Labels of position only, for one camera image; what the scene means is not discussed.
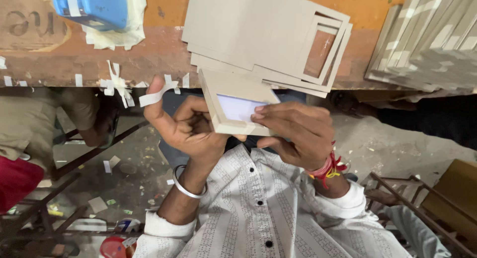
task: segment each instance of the fingernail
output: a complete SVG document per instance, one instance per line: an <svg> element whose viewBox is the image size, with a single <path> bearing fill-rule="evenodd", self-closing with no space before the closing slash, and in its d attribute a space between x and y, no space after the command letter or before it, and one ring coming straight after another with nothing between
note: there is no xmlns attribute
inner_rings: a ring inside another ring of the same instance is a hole
<svg viewBox="0 0 477 258"><path fill-rule="evenodd" d="M263 116L263 115L261 115L261 114L252 114L250 117L255 118L255 119L262 119L262 118L264 118L265 116Z"/></svg>

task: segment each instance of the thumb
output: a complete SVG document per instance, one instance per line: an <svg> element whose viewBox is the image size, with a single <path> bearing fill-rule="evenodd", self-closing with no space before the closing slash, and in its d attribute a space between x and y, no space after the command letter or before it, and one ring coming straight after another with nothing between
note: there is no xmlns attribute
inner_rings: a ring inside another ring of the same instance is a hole
<svg viewBox="0 0 477 258"><path fill-rule="evenodd" d="M295 147L282 137L265 137L257 141L258 148L270 147L278 153L281 157L281 160L285 163L291 164L296 157L298 152Z"/></svg>
<svg viewBox="0 0 477 258"><path fill-rule="evenodd" d="M164 85L164 79L156 75L147 88L146 94L157 93L162 90ZM159 131L165 140L170 135L173 136L177 123L162 109L162 99L144 107L144 117Z"/></svg>

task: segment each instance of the khaki pants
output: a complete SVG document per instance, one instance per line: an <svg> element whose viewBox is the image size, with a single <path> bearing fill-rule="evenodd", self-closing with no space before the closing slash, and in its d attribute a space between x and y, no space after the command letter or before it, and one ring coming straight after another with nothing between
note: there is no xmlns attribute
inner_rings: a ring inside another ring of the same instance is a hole
<svg viewBox="0 0 477 258"><path fill-rule="evenodd" d="M79 130L93 127L99 102L91 88L0 88L0 155L15 161L22 153L46 172L54 167L56 109L62 107Z"/></svg>

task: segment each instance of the hand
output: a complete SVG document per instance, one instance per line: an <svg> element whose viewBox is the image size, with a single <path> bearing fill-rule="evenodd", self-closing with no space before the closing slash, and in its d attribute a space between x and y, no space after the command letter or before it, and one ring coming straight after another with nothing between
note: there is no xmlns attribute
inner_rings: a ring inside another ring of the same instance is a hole
<svg viewBox="0 0 477 258"><path fill-rule="evenodd" d="M154 76L146 94L159 92L164 84L164 79ZM206 101L197 96L188 96L172 117L162 109L162 100L146 106L144 116L165 142L189 155L194 165L199 167L213 169L230 137L214 132Z"/></svg>
<svg viewBox="0 0 477 258"><path fill-rule="evenodd" d="M330 111L298 102L284 102L259 106L251 116L255 123L264 125L282 137L266 137L257 147L271 147L282 161L308 171L321 168L333 150L334 129Z"/></svg>

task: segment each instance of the dark trousers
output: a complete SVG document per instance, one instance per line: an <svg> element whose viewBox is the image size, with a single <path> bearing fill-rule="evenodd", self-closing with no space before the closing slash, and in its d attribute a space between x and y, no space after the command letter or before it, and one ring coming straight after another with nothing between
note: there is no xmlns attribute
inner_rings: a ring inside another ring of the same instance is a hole
<svg viewBox="0 0 477 258"><path fill-rule="evenodd" d="M423 98L415 111L379 109L378 119L477 150L477 95Z"/></svg>

